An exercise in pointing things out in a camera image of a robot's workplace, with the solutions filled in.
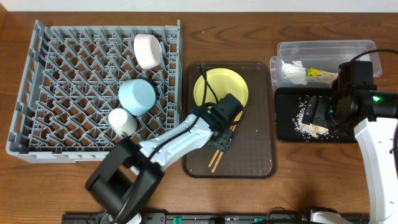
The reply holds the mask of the rice food scraps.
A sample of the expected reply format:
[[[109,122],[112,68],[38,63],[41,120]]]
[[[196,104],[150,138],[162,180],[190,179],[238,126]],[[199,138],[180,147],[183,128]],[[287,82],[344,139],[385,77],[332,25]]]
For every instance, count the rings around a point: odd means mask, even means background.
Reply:
[[[307,100],[299,103],[299,112],[296,117],[292,118],[294,122],[294,130],[303,136],[304,139],[309,140],[310,138],[320,139],[329,134],[327,128],[323,128],[314,124],[304,124],[302,123],[302,118],[305,113],[305,107],[307,105]]]

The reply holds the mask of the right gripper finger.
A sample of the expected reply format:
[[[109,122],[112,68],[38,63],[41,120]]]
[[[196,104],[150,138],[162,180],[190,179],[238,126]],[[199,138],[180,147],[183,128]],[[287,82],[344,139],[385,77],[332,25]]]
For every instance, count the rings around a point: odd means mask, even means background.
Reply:
[[[329,127],[330,102],[324,98],[316,98],[316,100],[317,105],[315,107],[315,115],[313,116],[313,124],[320,127]]]
[[[302,117],[303,124],[312,124],[318,106],[318,98],[309,98]]]

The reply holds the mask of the light blue bowl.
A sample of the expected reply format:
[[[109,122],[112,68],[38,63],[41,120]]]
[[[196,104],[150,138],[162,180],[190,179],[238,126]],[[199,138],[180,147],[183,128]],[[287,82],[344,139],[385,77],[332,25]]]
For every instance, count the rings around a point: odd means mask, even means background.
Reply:
[[[154,87],[146,80],[127,80],[121,84],[118,91],[122,107],[134,116],[147,113],[156,102]]]

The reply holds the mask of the pink round bowl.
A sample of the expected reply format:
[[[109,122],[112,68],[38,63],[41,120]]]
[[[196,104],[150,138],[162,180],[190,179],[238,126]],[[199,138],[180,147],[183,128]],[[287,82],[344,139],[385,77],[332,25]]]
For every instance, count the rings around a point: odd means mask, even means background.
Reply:
[[[150,70],[160,65],[162,49],[154,35],[137,34],[134,38],[134,55],[141,68]]]

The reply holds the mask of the green orange snack wrapper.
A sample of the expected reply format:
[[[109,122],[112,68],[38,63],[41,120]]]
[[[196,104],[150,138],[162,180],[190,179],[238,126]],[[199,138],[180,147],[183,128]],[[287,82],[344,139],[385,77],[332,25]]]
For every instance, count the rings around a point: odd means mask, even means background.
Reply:
[[[316,68],[309,68],[306,69],[306,74],[305,76],[310,80],[310,81],[315,81],[315,82],[332,82],[338,77],[337,73],[332,73],[332,72],[326,72],[323,70],[319,70]]]

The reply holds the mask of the white paper cup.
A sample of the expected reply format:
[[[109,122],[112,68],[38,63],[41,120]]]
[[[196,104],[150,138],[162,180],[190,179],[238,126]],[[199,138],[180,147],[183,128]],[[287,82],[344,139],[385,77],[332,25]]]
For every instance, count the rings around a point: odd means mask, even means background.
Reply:
[[[120,136],[130,136],[137,130],[136,119],[123,108],[113,109],[108,115],[113,131]]]

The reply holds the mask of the white tissue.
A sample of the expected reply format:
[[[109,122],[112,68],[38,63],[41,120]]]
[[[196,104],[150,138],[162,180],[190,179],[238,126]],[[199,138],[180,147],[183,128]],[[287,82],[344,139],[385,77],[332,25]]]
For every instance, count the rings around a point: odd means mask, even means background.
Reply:
[[[307,72],[308,69],[302,65],[301,61],[293,61],[292,63],[282,62],[283,74],[296,85],[307,84]]]

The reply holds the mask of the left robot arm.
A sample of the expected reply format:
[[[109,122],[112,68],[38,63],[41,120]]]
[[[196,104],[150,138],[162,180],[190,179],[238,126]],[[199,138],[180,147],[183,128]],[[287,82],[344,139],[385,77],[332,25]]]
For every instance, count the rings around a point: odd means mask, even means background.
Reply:
[[[85,187],[113,223],[128,223],[147,204],[168,166],[206,144],[217,149],[231,144],[232,125],[244,109],[228,93],[218,103],[194,107],[177,127],[137,144],[120,140],[87,180]]]

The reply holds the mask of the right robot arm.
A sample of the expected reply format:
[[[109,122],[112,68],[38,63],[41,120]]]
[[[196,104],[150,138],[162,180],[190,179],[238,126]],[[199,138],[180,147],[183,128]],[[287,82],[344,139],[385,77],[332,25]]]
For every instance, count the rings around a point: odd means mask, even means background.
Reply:
[[[397,223],[397,93],[379,91],[370,61],[342,63],[330,98],[311,97],[303,124],[354,136],[362,153],[370,223]]]

